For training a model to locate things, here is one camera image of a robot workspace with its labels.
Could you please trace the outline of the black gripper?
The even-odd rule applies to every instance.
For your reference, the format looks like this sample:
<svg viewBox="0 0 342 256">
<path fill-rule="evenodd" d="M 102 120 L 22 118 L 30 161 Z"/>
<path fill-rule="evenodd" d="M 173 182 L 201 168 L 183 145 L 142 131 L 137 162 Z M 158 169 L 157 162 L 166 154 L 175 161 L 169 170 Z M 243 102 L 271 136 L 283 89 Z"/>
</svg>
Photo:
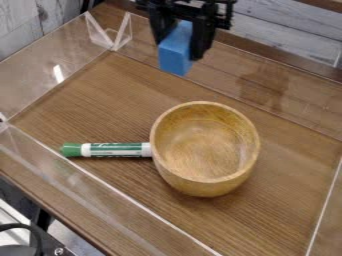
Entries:
<svg viewBox="0 0 342 256">
<path fill-rule="evenodd" d="M 135 0 L 137 8 L 150 14 L 155 43 L 161 44 L 178 25 L 178 19 L 193 22 L 190 57 L 203 58 L 211 48 L 215 27 L 230 29 L 238 0 Z"/>
</svg>

